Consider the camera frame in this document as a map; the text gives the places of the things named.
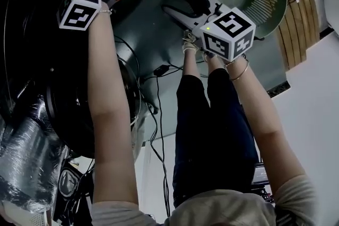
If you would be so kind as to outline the white perforated box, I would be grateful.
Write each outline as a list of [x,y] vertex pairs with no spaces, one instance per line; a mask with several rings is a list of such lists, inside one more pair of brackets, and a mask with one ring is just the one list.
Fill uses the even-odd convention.
[[15,226],[50,226],[45,212],[31,213],[6,201],[0,201],[0,215]]

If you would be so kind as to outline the gold bangle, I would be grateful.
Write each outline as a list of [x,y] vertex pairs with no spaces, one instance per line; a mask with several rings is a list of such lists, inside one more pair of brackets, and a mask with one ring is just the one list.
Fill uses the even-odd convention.
[[241,57],[226,65],[227,73],[232,82],[239,80],[247,71],[249,62],[247,59]]

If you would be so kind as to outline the black power adapter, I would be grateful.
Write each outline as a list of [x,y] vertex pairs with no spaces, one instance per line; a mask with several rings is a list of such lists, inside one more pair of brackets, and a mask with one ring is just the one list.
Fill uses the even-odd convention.
[[162,77],[169,71],[169,65],[161,65],[153,71],[155,77]]

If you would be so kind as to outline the person's right forearm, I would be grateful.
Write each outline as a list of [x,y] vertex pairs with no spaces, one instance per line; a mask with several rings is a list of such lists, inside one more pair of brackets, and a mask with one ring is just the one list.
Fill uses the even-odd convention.
[[276,193],[287,181],[305,175],[305,170],[284,135],[273,101],[250,65],[233,85],[263,158],[272,193]]

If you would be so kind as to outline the plastic-wrapped black appliance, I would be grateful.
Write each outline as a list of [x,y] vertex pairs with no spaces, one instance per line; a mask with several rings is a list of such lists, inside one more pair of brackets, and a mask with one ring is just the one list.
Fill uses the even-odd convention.
[[8,125],[0,144],[0,201],[31,213],[53,207],[66,146],[50,123],[44,97],[36,96]]

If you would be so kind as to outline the person's black trousers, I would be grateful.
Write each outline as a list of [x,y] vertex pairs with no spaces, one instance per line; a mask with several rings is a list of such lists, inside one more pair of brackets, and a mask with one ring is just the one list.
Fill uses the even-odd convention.
[[184,75],[176,95],[174,206],[216,189],[250,192],[258,154],[226,70],[214,70],[206,88]]

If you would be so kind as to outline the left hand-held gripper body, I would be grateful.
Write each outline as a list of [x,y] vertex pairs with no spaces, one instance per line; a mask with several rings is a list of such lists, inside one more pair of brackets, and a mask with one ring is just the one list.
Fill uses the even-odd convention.
[[90,23],[102,10],[105,2],[112,11],[113,5],[118,0],[62,0],[56,13],[58,26],[61,29],[87,30]]

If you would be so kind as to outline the person's left forearm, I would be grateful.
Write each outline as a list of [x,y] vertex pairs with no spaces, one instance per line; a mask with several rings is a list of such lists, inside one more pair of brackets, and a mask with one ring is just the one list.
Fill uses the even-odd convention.
[[89,27],[87,82],[95,139],[94,201],[138,204],[129,104],[107,11]]

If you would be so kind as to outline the person's grey shirt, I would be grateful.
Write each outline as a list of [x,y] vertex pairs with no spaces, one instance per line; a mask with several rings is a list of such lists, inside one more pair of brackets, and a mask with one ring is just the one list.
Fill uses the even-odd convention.
[[92,206],[93,226],[316,226],[318,203],[306,175],[284,183],[275,203],[256,194],[218,189],[194,196],[164,223],[157,223],[138,206],[127,202],[100,202]]

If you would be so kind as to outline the white toilet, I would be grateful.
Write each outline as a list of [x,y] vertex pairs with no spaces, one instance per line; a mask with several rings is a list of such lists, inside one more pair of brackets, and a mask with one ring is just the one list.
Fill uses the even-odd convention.
[[339,37],[339,0],[324,0],[326,20]]

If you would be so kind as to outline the wooden slat board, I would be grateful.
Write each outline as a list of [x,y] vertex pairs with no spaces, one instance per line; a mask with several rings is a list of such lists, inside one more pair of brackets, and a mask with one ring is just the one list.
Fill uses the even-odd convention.
[[319,41],[319,23],[315,0],[289,4],[276,32],[285,70],[307,59],[306,50]]

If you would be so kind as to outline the black electronics box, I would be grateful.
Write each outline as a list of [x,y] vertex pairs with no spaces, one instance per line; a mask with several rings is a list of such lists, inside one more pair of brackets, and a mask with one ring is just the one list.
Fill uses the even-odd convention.
[[267,177],[267,173],[262,162],[255,164],[255,171],[252,180],[253,185],[267,185],[269,184],[269,180]]

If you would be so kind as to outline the black washing machine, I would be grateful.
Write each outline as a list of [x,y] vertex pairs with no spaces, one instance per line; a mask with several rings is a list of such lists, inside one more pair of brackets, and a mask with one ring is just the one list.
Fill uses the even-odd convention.
[[56,13],[62,0],[0,0],[0,87],[34,84],[43,97],[49,73],[88,62],[87,30],[61,29]]

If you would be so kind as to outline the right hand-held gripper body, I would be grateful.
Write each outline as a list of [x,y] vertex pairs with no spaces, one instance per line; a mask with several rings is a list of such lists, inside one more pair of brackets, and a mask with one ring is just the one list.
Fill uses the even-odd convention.
[[252,47],[255,30],[255,23],[242,11],[222,4],[193,33],[205,51],[232,62]]

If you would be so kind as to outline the person's left beige shoe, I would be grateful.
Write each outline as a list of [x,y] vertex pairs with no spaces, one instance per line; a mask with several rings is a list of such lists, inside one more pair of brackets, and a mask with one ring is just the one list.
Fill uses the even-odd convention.
[[195,35],[192,34],[191,31],[185,30],[184,37],[182,39],[183,39],[182,45],[183,52],[192,50],[194,53],[196,53],[199,50],[199,48],[195,45],[197,38]]

